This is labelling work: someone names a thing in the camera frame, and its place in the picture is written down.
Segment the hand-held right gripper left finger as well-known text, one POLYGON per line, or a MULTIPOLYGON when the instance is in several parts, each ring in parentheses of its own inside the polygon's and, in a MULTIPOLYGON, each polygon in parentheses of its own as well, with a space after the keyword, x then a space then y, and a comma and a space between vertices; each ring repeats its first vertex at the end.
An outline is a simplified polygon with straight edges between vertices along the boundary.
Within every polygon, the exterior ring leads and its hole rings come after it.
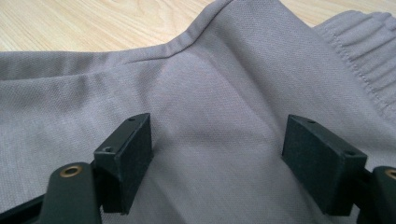
POLYGON ((105 213, 127 215, 154 155, 150 113, 126 119, 93 153, 105 213))

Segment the grey pants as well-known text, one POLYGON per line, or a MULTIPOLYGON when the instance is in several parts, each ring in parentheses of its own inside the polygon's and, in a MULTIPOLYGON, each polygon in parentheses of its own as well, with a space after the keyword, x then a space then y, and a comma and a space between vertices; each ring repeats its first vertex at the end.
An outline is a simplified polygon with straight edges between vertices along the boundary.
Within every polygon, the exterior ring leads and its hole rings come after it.
POLYGON ((282 161, 288 115, 396 166, 396 15, 308 27, 278 0, 217 0, 172 41, 0 53, 0 213, 147 113, 154 158, 106 224, 354 224, 323 215, 282 161))

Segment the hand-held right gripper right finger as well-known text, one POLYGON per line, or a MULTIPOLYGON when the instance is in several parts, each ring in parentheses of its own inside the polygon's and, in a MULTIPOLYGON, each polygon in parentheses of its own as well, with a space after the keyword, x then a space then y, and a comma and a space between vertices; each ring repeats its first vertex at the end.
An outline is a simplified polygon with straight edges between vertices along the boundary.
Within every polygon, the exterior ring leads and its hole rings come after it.
POLYGON ((322 213, 351 213, 353 179, 363 173, 366 154, 318 122, 290 115, 282 159, 322 213))

